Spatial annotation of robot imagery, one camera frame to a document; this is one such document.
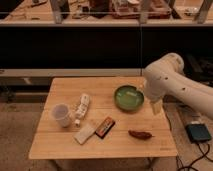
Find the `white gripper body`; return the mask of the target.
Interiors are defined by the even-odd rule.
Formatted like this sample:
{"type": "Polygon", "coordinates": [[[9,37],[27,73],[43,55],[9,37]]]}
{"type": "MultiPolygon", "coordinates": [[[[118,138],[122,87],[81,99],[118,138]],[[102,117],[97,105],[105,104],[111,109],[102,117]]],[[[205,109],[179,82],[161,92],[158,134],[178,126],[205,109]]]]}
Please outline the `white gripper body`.
{"type": "Polygon", "coordinates": [[[152,102],[157,102],[165,96],[166,91],[162,87],[163,72],[165,67],[161,64],[150,64],[144,71],[144,94],[152,102]]]}

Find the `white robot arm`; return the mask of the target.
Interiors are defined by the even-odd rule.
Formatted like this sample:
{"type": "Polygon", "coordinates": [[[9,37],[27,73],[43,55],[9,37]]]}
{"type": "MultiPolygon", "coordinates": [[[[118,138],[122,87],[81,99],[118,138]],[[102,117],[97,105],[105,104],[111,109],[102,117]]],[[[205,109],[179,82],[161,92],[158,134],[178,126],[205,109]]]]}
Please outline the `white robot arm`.
{"type": "Polygon", "coordinates": [[[171,95],[213,120],[213,88],[183,75],[184,61],[168,53],[143,69],[143,93],[153,105],[171,95]]]}

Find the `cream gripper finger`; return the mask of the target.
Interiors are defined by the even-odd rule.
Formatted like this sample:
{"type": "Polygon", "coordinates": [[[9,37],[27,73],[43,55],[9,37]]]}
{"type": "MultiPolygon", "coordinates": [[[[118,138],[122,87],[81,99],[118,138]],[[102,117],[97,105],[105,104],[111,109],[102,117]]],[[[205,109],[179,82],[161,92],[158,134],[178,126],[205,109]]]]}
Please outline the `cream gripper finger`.
{"type": "Polygon", "coordinates": [[[152,107],[154,115],[159,114],[161,112],[161,108],[162,108],[162,101],[159,100],[157,102],[151,102],[151,107],[152,107]]]}
{"type": "Polygon", "coordinates": [[[139,85],[139,90],[142,91],[142,92],[144,91],[144,85],[143,84],[139,85]]]}

